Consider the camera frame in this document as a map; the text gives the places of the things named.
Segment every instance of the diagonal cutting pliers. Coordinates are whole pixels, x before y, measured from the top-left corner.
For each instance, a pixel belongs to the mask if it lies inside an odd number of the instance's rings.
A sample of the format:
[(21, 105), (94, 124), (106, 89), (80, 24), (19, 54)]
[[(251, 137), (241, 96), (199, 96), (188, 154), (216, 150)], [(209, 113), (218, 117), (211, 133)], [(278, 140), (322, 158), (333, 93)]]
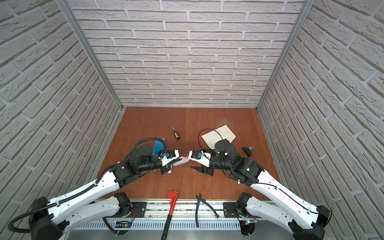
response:
[(200, 194), (200, 193), (199, 193), (199, 196), (197, 196), (197, 194), (196, 194), (196, 198), (197, 198), (196, 212), (195, 212), (196, 227), (199, 227), (199, 221), (198, 221), (198, 219), (197, 219), (197, 213), (198, 213), (198, 211), (199, 211), (200, 202), (202, 202), (203, 204), (207, 205), (207, 206), (214, 212), (216, 218), (218, 218), (217, 212), (214, 210), (214, 208), (213, 208), (211, 205), (209, 205), (209, 203), (207, 203), (207, 202), (205, 201), (205, 199), (203, 199), (203, 198), (201, 197), (201, 194)]

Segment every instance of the brick wall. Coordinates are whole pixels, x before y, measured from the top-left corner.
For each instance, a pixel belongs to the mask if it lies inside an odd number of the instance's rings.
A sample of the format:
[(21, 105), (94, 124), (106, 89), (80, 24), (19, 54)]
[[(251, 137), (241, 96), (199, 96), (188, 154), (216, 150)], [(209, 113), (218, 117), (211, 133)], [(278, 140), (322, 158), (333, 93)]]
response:
[(0, 33), (0, 239), (29, 239), (6, 224), (83, 185), (118, 109), (55, 1), (1, 1)]
[(333, 209), (336, 239), (384, 238), (384, 2), (317, 0), (259, 107), (280, 178)]
[(70, 0), (126, 106), (257, 105), (302, 0)]

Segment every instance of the blue object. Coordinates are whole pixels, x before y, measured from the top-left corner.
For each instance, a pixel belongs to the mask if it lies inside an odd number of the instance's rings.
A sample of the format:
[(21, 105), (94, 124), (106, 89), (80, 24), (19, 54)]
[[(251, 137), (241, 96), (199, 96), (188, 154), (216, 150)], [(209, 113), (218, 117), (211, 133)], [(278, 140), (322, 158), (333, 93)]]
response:
[(156, 156), (158, 156), (159, 155), (159, 152), (161, 151), (161, 150), (163, 150), (164, 149), (164, 146), (163, 146), (163, 144), (161, 143), (161, 142), (159, 142), (159, 141), (155, 141), (155, 146), (153, 147), (153, 154), (154, 155), (156, 155)]

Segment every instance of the wooden table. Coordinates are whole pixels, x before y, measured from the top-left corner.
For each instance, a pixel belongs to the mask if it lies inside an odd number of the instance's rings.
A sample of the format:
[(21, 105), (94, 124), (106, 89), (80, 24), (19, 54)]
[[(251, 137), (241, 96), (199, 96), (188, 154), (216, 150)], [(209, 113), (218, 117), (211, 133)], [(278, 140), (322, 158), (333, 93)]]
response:
[[(200, 149), (197, 135), (202, 129), (216, 129), (223, 125), (227, 125), (236, 135), (233, 144), (242, 156), (246, 156), (241, 150), (242, 147), (253, 146), (255, 149), (251, 158), (280, 181), (257, 112), (255, 109), (245, 108), (127, 108), (101, 170), (121, 161), (141, 139), (165, 137), (167, 150), (178, 149), (182, 156), (190, 150)], [(176, 128), (181, 139), (175, 138), (172, 126)], [(207, 148), (202, 138), (200, 142), (203, 148)], [(153, 146), (154, 141), (146, 144)], [(221, 171), (216, 170), (213, 176), (208, 176), (190, 168), (199, 165), (189, 161), (172, 167), (171, 174), (150, 172), (117, 192), (126, 192), (127, 196), (133, 199), (164, 199), (167, 198), (169, 190), (178, 190), (179, 199), (195, 199), (195, 194), (198, 193), (205, 199), (237, 199), (242, 192), (248, 192), (260, 200), (267, 200), (263, 194), (228, 179)]]

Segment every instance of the white paper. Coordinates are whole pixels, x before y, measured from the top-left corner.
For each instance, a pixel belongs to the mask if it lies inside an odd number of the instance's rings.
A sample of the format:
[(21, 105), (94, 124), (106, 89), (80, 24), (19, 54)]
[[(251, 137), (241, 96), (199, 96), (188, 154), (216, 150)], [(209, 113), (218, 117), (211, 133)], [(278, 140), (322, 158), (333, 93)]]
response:
[[(219, 127), (216, 131), (220, 133), (223, 139), (227, 139), (229, 142), (232, 142), (236, 137), (227, 125)], [(210, 149), (215, 149), (215, 144), (221, 140), (217, 132), (211, 131), (201, 136)]]

